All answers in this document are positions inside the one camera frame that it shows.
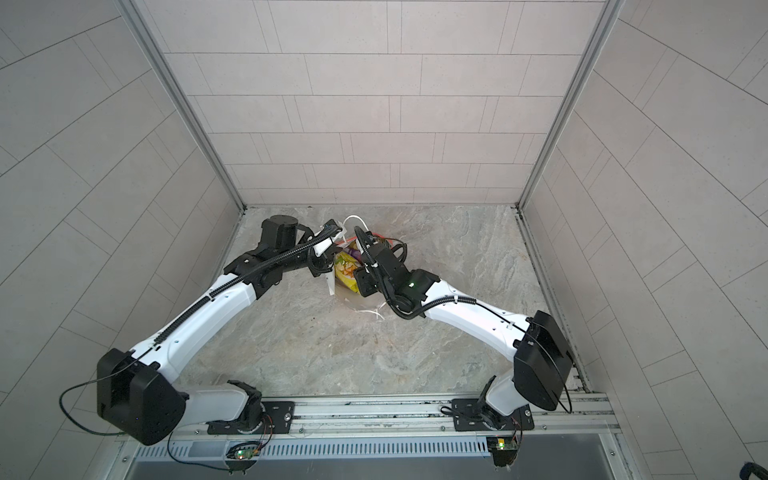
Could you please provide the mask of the red paper gift bag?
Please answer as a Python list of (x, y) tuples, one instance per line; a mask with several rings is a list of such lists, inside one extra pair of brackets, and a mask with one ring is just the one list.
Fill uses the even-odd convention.
[(366, 227), (358, 215), (349, 215), (342, 221), (342, 232), (335, 238), (334, 245), (340, 250), (334, 254), (332, 269), (324, 275), (329, 294), (345, 308), (358, 314), (384, 319), (388, 309), (382, 294), (374, 292), (363, 297), (354, 272), (363, 266), (362, 252), (358, 248), (354, 228)]

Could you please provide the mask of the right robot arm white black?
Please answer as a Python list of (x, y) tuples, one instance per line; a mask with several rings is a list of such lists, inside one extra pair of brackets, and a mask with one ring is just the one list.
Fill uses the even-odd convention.
[(426, 318), (455, 327), (502, 354), (512, 367), (484, 387), (476, 417), (492, 429), (526, 406), (572, 411), (567, 379), (574, 354), (556, 320), (541, 310), (532, 316), (489, 305), (459, 291), (439, 276), (405, 266), (407, 247), (357, 227), (362, 266), (355, 271), (359, 293), (383, 295), (403, 320)]

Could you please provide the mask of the yellow green snack packet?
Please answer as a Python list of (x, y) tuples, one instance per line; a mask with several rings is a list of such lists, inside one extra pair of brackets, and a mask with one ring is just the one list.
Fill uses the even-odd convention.
[(335, 278), (354, 293), (359, 292), (355, 271), (360, 267), (361, 264), (352, 255), (344, 251), (337, 253), (334, 258)]

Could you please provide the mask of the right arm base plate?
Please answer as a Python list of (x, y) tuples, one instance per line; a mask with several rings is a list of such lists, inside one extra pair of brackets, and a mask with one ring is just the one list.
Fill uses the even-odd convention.
[(530, 431), (535, 428), (528, 405), (501, 415), (479, 399), (455, 398), (441, 412), (450, 416), (457, 432)]

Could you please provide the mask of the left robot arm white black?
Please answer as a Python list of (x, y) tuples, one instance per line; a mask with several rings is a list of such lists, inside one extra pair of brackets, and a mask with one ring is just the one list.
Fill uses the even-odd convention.
[(179, 427), (206, 423), (212, 433), (263, 427), (261, 392), (238, 380), (180, 390), (174, 383), (197, 352), (286, 272), (329, 273), (343, 229), (327, 221), (313, 232), (292, 216), (264, 220), (257, 246), (231, 261), (192, 305), (128, 351), (113, 348), (97, 364), (98, 416), (151, 446)]

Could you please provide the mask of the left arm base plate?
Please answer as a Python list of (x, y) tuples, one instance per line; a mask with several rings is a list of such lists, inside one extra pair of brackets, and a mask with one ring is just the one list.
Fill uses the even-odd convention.
[(249, 404), (235, 420), (208, 422), (209, 435), (287, 434), (295, 411), (291, 401), (262, 401)]

